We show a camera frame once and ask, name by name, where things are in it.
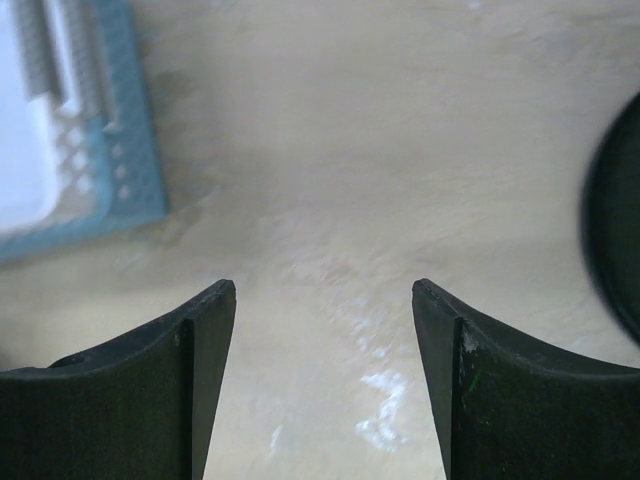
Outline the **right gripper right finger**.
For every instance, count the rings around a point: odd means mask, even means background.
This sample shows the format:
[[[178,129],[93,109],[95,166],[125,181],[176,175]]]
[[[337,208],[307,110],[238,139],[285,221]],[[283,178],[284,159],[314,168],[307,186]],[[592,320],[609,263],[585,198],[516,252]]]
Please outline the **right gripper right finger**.
[[[449,479],[635,479],[639,372],[412,287],[421,361]]]

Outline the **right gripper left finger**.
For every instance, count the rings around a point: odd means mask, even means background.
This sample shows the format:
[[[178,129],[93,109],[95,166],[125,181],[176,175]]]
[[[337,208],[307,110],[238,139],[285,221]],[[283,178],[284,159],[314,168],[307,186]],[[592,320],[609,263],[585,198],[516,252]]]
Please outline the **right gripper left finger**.
[[[46,368],[1,375],[5,479],[200,479],[236,312],[221,280]]]

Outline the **large black plastic bin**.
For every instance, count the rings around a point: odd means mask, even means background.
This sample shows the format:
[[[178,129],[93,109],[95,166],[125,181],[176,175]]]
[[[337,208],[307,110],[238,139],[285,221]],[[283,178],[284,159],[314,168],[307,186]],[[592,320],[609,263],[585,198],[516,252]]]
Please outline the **large black plastic bin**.
[[[623,330],[639,341],[639,97],[603,135],[580,203],[580,239],[591,281]]]

